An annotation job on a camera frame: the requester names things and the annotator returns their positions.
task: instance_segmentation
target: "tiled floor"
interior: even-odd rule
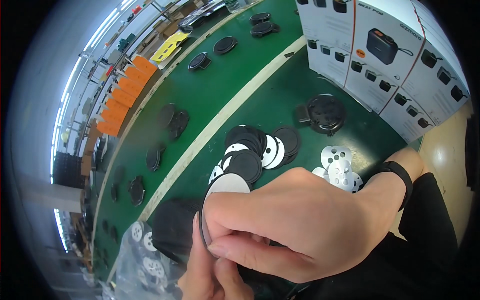
[[[473,197],[465,173],[465,131],[467,118],[472,112],[468,101],[451,118],[425,134],[420,147],[420,156],[435,175],[444,196],[458,243],[462,241],[468,224]],[[390,228],[399,237],[402,237],[398,232],[401,213]]]

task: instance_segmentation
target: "clear plastic bag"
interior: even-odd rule
[[[152,244],[152,229],[133,223],[123,234],[117,258],[117,300],[180,300],[177,281],[183,274],[176,262]]]

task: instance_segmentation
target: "black wristband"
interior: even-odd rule
[[[407,205],[407,202],[410,199],[410,196],[412,195],[413,183],[412,183],[412,179],[410,178],[410,175],[407,173],[407,171],[405,171],[405,169],[401,165],[399,165],[395,161],[384,162],[380,166],[379,173],[381,172],[394,172],[403,180],[403,183],[405,184],[407,191],[405,192],[405,196],[403,197],[402,205],[398,210],[398,211],[401,211],[405,207],[405,205]]]

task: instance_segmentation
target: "green workbench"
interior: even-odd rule
[[[119,251],[119,245],[101,227],[107,220],[117,228],[119,239],[125,230],[139,217],[148,200],[190,146],[193,140],[224,107],[228,101],[266,64],[302,35],[300,19],[294,14],[293,0],[265,0],[233,18],[197,46],[165,79],[143,108],[131,130],[125,136],[118,155],[112,164],[111,176],[98,211],[95,245],[103,253],[108,252],[108,268],[95,260],[95,273],[106,280]],[[272,22],[281,26],[281,32],[260,39],[250,35],[248,19],[259,12],[270,12]],[[238,45],[228,54],[216,56],[213,46],[225,36],[234,36]],[[188,72],[188,63],[200,52],[208,52],[210,66],[201,71]],[[289,168],[304,167],[313,170],[320,167],[320,153],[327,145],[346,146],[353,153],[352,169],[362,176],[364,182],[372,174],[375,165],[393,152],[406,146],[403,139],[375,113],[367,112],[353,98],[318,78],[308,67],[307,50],[302,48],[261,85],[237,111],[221,126],[200,153],[187,166],[169,189],[163,200],[172,197],[201,198],[204,196],[213,167],[223,157],[225,133],[233,126],[249,124],[271,132],[280,125],[293,125],[294,108],[297,104],[322,93],[335,95],[347,110],[343,128],[332,137],[321,135],[310,128],[299,128],[302,147],[297,158],[277,170],[264,170],[254,187],[259,188]],[[167,146],[162,164],[156,172],[145,165],[149,146],[160,141],[162,133],[157,127],[157,114],[166,103],[175,103],[190,115],[189,124],[182,136]],[[412,143],[418,150],[420,142]],[[120,184],[118,201],[112,202],[110,186],[113,171],[125,167],[125,176]],[[137,175],[143,176],[146,190],[145,201],[133,207],[127,193],[127,181]]]

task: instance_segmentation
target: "hand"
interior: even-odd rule
[[[387,187],[395,191],[401,184],[398,179]],[[372,234],[373,215],[365,209],[368,199],[361,192],[343,191],[303,168],[293,168],[249,194],[213,193],[204,207],[213,241],[208,249],[247,268],[297,283],[344,272],[365,259],[390,226],[382,228],[380,236]],[[404,193],[405,188],[403,194],[400,188],[391,222]],[[286,247],[268,246],[235,235],[237,231]]]
[[[205,249],[198,227],[198,213],[193,218],[193,244],[187,272],[179,279],[183,300],[253,300],[252,289],[243,283],[237,264],[217,261]]]

